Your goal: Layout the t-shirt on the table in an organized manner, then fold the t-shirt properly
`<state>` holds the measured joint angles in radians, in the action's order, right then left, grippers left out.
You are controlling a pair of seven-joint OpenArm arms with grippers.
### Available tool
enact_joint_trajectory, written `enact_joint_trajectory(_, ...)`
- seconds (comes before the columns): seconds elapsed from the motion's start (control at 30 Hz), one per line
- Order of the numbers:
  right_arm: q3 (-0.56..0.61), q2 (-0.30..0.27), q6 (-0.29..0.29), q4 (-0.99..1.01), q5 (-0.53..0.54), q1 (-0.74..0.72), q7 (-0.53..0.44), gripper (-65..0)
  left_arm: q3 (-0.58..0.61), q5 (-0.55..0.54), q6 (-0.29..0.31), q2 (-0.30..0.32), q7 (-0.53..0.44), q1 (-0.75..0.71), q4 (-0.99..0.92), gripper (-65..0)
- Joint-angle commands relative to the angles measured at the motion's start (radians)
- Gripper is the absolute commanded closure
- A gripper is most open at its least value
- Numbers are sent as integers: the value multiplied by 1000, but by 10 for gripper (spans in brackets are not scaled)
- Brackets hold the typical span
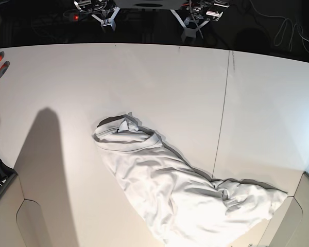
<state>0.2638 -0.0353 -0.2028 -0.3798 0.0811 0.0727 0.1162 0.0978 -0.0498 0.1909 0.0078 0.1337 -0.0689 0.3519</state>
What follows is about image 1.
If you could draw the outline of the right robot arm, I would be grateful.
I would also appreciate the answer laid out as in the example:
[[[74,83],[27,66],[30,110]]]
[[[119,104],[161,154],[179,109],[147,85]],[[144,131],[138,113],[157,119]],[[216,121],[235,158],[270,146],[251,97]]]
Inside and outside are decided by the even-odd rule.
[[[114,1],[110,0],[76,0],[74,5],[81,14],[90,15],[92,18],[100,22],[103,31],[111,28],[116,29],[115,17],[120,8]]]

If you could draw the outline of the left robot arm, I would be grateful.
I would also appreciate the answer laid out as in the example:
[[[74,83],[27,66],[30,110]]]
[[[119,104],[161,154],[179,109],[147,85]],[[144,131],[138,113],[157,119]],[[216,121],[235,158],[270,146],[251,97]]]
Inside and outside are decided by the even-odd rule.
[[[231,1],[220,0],[185,1],[178,10],[171,9],[183,29],[181,40],[195,41],[197,34],[204,39],[201,29],[209,22],[217,22],[230,7],[230,3]]]

